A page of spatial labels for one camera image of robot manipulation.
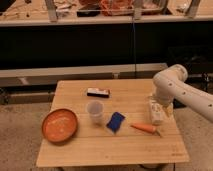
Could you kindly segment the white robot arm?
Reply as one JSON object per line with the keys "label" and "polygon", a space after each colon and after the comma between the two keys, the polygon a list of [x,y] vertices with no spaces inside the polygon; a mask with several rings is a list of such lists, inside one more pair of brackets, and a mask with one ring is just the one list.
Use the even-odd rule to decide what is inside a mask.
{"label": "white robot arm", "polygon": [[185,83],[188,72],[183,65],[175,64],[154,75],[154,98],[167,107],[174,99],[213,123],[213,95]]}

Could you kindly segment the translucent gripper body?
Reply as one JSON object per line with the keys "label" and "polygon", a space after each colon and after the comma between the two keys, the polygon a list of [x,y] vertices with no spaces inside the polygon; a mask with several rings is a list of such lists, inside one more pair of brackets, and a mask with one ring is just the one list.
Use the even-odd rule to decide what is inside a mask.
{"label": "translucent gripper body", "polygon": [[153,96],[152,99],[162,106],[162,109],[164,110],[167,117],[170,117],[173,114],[173,103],[160,100],[155,96]]}

